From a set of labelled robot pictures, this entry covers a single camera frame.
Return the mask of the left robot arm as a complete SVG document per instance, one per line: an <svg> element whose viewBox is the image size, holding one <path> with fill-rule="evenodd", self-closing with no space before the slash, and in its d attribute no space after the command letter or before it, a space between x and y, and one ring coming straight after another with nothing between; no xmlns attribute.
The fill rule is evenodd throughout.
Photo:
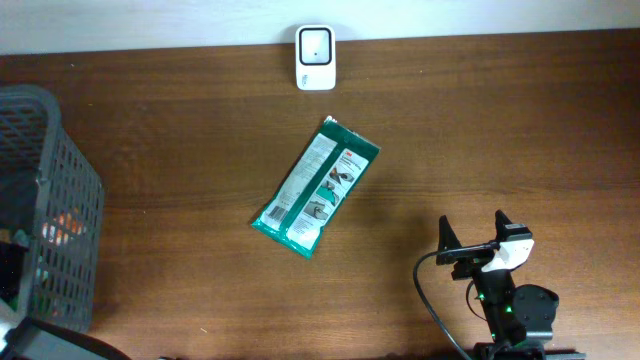
<svg viewBox="0 0 640 360"><path fill-rule="evenodd" d="M2 359L129 359L89 335L19 315L1 301Z"/></svg>

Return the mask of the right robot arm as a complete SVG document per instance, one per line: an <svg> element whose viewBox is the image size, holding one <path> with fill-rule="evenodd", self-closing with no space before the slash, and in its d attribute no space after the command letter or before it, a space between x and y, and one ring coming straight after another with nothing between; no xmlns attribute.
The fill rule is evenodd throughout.
<svg viewBox="0 0 640 360"><path fill-rule="evenodd" d="M534 285L517 286L512 272L524 265L533 247L533 233L495 212L496 236L486 243L464 246L446 216L439 218L436 264L453 266L454 280L469 280L476 289L492 341L477 343L471 352L454 348L466 359L585 359L575 350L548 352L559 296Z"/></svg>

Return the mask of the green white gloves package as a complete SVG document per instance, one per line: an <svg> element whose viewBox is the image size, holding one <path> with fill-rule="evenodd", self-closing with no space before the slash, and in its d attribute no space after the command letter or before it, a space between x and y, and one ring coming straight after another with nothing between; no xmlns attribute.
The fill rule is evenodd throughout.
<svg viewBox="0 0 640 360"><path fill-rule="evenodd" d="M380 147L328 116L252 223L275 242L309 259Z"/></svg>

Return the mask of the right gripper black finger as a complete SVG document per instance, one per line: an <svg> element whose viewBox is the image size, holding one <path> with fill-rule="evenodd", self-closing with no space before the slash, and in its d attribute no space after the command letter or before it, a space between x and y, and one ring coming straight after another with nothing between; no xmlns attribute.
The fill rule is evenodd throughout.
<svg viewBox="0 0 640 360"><path fill-rule="evenodd" d="M459 249L462 245L453 231L446 215L439 218L439 250Z"/></svg>
<svg viewBox="0 0 640 360"><path fill-rule="evenodd" d="M514 224L502 210L495 212L496 240L507 240L520 230L519 224Z"/></svg>

